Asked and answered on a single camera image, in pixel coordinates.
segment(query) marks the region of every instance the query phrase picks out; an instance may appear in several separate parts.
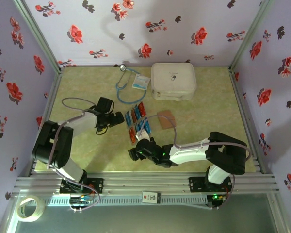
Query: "brown cardboard piece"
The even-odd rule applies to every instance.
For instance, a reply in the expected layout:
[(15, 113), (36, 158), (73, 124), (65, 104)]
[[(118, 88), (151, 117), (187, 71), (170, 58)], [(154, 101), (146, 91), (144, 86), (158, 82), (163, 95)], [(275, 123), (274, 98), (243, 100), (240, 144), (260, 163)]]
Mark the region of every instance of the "brown cardboard piece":
[[(174, 126), (176, 126), (175, 117), (171, 113), (170, 110), (160, 111), (157, 114), (169, 118), (171, 120), (171, 122), (174, 124)], [(161, 127), (162, 127), (163, 130), (170, 129), (170, 128), (173, 127), (170, 124), (170, 122), (167, 119), (165, 119), (165, 118), (159, 117), (159, 121), (160, 121), (160, 124), (161, 124)]]

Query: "blue packet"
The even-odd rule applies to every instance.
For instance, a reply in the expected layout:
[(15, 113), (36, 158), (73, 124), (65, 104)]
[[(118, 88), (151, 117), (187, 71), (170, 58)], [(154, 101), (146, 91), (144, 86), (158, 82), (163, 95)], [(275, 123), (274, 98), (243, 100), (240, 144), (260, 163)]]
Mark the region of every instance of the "blue packet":
[(150, 134), (152, 131), (151, 131), (151, 127), (150, 127), (150, 124), (149, 124), (149, 121), (147, 121), (145, 123), (145, 131)]
[(139, 130), (141, 130), (142, 123), (143, 123), (143, 121), (141, 120), (139, 123), (136, 124), (136, 125), (138, 125)]
[(134, 112), (136, 115), (136, 119), (139, 120), (141, 118), (141, 115), (140, 115), (139, 108), (137, 105), (135, 105), (135, 107), (134, 107)]
[(129, 115), (129, 112), (128, 111), (125, 113), (125, 119), (126, 119), (127, 126), (130, 127), (130, 125), (131, 125), (131, 118), (130, 118), (130, 115)]
[(136, 130), (136, 133), (137, 133), (138, 131), (140, 131), (140, 128), (139, 128), (139, 125), (138, 125), (138, 124), (135, 125), (135, 130)]

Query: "red packet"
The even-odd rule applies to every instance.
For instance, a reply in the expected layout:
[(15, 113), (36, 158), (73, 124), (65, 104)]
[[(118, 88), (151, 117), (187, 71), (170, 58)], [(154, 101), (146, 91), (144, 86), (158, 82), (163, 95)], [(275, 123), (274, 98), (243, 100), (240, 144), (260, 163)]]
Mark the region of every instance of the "red packet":
[(132, 122), (136, 123), (137, 118), (136, 118), (136, 114), (135, 114), (134, 109), (132, 109), (130, 113), (131, 113)]
[(142, 103), (142, 102), (139, 103), (138, 104), (138, 109), (139, 109), (141, 117), (144, 117), (146, 115), (146, 110), (145, 110), (145, 107), (144, 107), (144, 103)]
[(129, 129), (129, 135), (131, 142), (135, 143), (136, 142), (135, 130), (132, 127)]

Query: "stethoscope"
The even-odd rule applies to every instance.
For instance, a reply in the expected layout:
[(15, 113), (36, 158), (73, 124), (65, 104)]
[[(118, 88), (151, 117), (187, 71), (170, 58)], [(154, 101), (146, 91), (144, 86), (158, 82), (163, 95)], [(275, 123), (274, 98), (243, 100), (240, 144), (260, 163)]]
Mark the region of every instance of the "stethoscope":
[[(130, 80), (130, 78), (131, 78), (133, 72), (135, 72), (136, 74), (140, 74), (140, 73), (139, 73), (138, 71), (134, 70), (134, 69), (127, 68), (126, 65), (124, 65), (124, 64), (120, 65), (120, 70), (123, 71), (124, 73), (123, 73), (123, 75), (121, 76), (120, 80), (119, 80), (119, 81), (116, 83), (116, 85), (115, 85), (115, 88), (116, 88), (116, 91), (117, 91), (116, 96), (117, 96), (118, 100), (119, 100), (120, 102), (122, 102), (122, 103), (126, 103), (126, 104), (133, 104), (133, 103), (138, 103), (138, 102), (140, 102), (140, 101), (145, 97), (145, 95), (146, 95), (146, 90), (145, 90), (143, 96), (142, 96), (140, 99), (136, 100), (136, 101), (126, 102), (126, 101), (124, 101), (124, 100), (122, 100), (122, 99), (120, 98), (120, 91), (121, 91), (121, 90), (124, 90), (124, 89), (126, 88), (126, 86), (127, 86), (128, 82), (129, 82), (129, 80)], [(122, 78), (124, 77), (124, 75), (125, 75), (125, 73), (126, 73), (127, 70), (131, 71), (130, 76), (129, 76), (127, 82), (126, 82), (123, 86), (119, 87), (119, 83), (121, 82), (121, 80), (122, 80)]]

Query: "tape roll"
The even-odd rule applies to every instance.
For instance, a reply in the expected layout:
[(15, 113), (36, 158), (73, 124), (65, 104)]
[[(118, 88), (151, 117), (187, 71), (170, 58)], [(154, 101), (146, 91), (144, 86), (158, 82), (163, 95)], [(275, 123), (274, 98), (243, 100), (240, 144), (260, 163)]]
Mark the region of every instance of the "tape roll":
[[(25, 214), (25, 209), (26, 206), (28, 205), (28, 202), (34, 200), (36, 202), (36, 209), (34, 213), (30, 216), (26, 216)], [(39, 219), (39, 217), (42, 216), (44, 209), (45, 209), (45, 204), (42, 199), (36, 197), (36, 196), (27, 196), (24, 199), (22, 199), (19, 204), (16, 207), (17, 209), (17, 215), (18, 215), (18, 220), (22, 222), (34, 222)]]

